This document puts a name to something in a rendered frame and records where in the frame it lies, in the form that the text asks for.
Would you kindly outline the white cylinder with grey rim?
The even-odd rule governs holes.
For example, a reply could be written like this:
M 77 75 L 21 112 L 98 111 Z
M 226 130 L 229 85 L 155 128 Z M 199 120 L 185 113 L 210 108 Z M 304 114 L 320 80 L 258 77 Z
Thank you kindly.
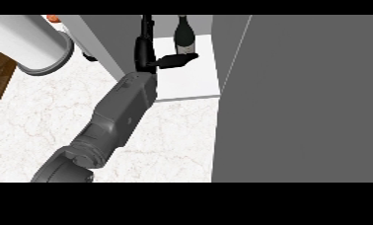
M 42 15 L 0 15 L 0 52 L 28 75 L 44 76 L 70 61 L 74 42 Z

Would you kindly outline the dark green wine bottle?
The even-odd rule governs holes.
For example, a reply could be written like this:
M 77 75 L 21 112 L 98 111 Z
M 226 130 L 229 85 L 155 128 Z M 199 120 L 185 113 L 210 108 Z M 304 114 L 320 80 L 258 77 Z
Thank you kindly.
M 179 15 L 179 26 L 174 34 L 177 54 L 195 53 L 195 33 L 187 23 L 187 16 Z

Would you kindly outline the large flat dark grey door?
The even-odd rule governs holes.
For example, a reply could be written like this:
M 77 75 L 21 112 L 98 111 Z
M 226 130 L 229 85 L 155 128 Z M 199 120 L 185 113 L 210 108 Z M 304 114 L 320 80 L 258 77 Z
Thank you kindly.
M 218 182 L 373 182 L 373 16 L 257 16 L 223 90 Z

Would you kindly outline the brown wooden board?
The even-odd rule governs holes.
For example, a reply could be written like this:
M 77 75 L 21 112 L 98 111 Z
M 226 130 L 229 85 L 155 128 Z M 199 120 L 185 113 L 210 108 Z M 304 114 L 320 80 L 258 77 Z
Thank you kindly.
M 0 52 L 0 98 L 3 97 L 18 62 Z

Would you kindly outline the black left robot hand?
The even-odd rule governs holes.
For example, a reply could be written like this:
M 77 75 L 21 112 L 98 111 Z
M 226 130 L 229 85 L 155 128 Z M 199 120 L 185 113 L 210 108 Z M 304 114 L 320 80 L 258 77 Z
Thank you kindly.
M 198 53 L 165 55 L 157 58 L 154 49 L 154 26 L 155 21 L 151 15 L 145 15 L 142 19 L 142 33 L 136 39 L 134 46 L 134 63 L 139 72 L 151 72 L 155 74 L 159 69 L 180 68 L 190 61 L 198 59 Z

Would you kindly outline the grey cabinet with white shelf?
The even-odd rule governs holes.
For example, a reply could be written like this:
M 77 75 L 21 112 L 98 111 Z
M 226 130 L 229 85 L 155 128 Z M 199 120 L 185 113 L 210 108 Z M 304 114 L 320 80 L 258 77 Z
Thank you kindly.
M 134 44 L 140 35 L 140 15 L 59 15 L 64 26 L 115 80 L 136 70 Z M 190 100 L 220 96 L 211 40 L 211 15 L 189 15 L 198 59 L 185 67 L 158 71 L 158 101 Z M 157 57 L 176 53 L 177 15 L 155 15 Z

